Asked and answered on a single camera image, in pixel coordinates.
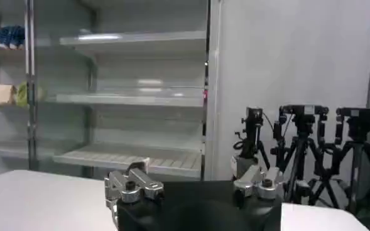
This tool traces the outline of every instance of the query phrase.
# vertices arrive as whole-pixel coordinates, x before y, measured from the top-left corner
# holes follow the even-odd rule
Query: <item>black cable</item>
[[[264,117],[266,118],[268,124],[270,125],[271,127],[271,130],[274,132],[274,127],[273,127],[273,124],[271,123],[271,121],[268,119],[268,116],[266,115],[266,113],[263,112],[263,115]]]
[[[283,137],[285,137],[285,134],[286,134],[286,132],[287,132],[287,130],[288,130],[288,126],[290,125],[290,122],[291,122],[292,117],[293,117],[293,116],[290,116],[290,118],[288,119],[288,122],[286,123],[286,127],[285,127],[285,131],[284,131],[284,135],[283,135]]]

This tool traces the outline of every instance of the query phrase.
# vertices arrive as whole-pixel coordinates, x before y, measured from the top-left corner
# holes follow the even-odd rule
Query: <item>shelf rack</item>
[[[194,150],[95,143],[53,159],[58,163],[125,170],[133,161],[147,157],[150,157],[150,173],[200,177],[202,153]]]

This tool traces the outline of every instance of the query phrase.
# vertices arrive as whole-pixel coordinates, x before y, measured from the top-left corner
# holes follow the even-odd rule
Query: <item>white shelf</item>
[[[193,53],[205,51],[205,31],[111,33],[61,38],[60,44],[86,55],[98,53]]]
[[[117,94],[56,94],[47,101],[70,104],[152,105],[203,107],[203,89],[117,90]]]
[[[39,159],[46,158],[72,150],[77,143],[68,141],[38,141],[37,153]],[[28,159],[28,142],[19,137],[0,140],[0,157]]]
[[[125,170],[132,162],[150,157],[149,172],[160,175],[200,177],[202,153],[98,143],[54,156],[58,163]]]

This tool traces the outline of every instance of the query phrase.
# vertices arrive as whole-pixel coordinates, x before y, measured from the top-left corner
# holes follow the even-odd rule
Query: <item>black tripod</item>
[[[314,140],[309,138],[309,136],[313,134],[312,126],[315,123],[315,115],[318,115],[317,139],[319,146],[324,142],[324,121],[327,120],[328,112],[329,109],[327,107],[313,105],[287,105],[280,107],[280,116],[274,126],[274,138],[277,140],[278,147],[271,150],[272,154],[277,155],[276,166],[279,167],[280,171],[285,172],[286,167],[295,153],[291,176],[285,193],[285,202],[301,204],[302,197],[310,196],[311,194],[309,185],[302,184],[304,180],[305,157],[308,149],[310,149],[316,160],[314,174],[320,176],[324,187],[329,192],[334,207],[338,207],[334,191],[329,183],[331,177],[330,171],[324,169],[322,165],[323,153],[316,147]],[[285,114],[294,115],[292,122],[294,122],[297,127],[298,136],[293,138],[290,148],[285,147],[285,137],[281,134],[282,125],[286,122]]]
[[[334,152],[332,171],[334,174],[339,174],[339,168],[342,160],[347,153],[352,149],[352,170],[351,184],[347,192],[349,204],[347,210],[353,215],[356,215],[364,201],[357,201],[357,191],[359,188],[359,172],[362,162],[363,153],[366,153],[370,164],[370,144],[366,142],[367,134],[370,132],[370,109],[357,108],[340,108],[337,109],[337,130],[335,133],[335,143],[341,144],[342,130],[344,128],[344,117],[349,117],[347,123],[349,125],[348,136],[352,139],[344,144],[342,150]],[[370,200],[370,190],[365,195],[364,200]]]
[[[239,157],[252,160],[253,164],[258,164],[256,154],[260,152],[267,169],[270,169],[270,162],[264,150],[263,142],[260,141],[260,129],[263,126],[263,110],[248,107],[246,109],[246,119],[242,119],[242,123],[246,124],[246,128],[243,129],[243,133],[246,133],[246,138],[243,139],[239,132],[235,132],[240,141],[234,144],[234,149],[242,150]]]

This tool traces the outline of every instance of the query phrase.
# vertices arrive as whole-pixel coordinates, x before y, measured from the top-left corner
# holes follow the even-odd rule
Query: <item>white table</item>
[[[0,231],[113,231],[104,182],[12,171],[0,175]],[[282,231],[367,231],[342,210],[283,204]]]

